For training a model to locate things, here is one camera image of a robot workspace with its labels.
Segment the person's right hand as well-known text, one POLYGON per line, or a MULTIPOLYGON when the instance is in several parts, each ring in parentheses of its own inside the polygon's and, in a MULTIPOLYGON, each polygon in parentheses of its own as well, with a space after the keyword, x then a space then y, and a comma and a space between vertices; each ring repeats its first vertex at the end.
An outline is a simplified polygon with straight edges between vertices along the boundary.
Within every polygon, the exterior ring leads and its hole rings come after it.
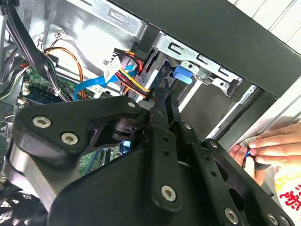
POLYGON ((301 165, 301 123, 262 133, 249 143, 250 153, 260 164, 301 165))

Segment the person's left hand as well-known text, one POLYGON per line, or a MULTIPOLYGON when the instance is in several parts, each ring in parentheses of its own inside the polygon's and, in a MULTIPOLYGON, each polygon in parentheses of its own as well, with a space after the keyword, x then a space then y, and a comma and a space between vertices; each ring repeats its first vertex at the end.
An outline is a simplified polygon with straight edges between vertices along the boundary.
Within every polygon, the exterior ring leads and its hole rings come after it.
POLYGON ((246 157, 247 148, 235 145, 230 156, 245 170, 245 172, 261 186, 265 178, 265 170, 255 170, 255 162, 252 157, 246 157))

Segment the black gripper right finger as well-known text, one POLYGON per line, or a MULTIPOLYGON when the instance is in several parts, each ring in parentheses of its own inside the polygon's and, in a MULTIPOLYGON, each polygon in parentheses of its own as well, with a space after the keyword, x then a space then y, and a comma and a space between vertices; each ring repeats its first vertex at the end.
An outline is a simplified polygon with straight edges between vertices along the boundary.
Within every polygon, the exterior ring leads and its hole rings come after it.
POLYGON ((173 226, 291 226, 292 219, 214 140, 199 141, 168 94, 183 206, 173 226))

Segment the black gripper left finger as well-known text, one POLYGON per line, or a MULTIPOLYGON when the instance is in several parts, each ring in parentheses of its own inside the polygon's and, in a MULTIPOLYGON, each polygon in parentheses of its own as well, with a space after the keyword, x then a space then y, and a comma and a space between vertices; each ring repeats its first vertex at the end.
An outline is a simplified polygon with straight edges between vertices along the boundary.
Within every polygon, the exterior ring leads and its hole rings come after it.
POLYGON ((170 132, 168 94, 154 89, 147 97, 148 110, 125 96, 27 107, 14 122, 10 164, 25 176, 49 213, 59 194, 84 177, 78 173, 84 154, 126 140, 133 145, 131 151, 138 151, 153 128, 170 132))

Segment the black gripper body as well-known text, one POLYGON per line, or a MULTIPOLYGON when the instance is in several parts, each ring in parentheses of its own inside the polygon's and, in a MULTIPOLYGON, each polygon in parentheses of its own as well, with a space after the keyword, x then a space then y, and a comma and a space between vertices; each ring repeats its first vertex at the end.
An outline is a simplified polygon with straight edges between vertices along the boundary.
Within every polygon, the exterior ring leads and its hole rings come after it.
POLYGON ((175 135, 155 127, 131 151, 67 186, 49 226, 172 226, 183 206, 175 135))

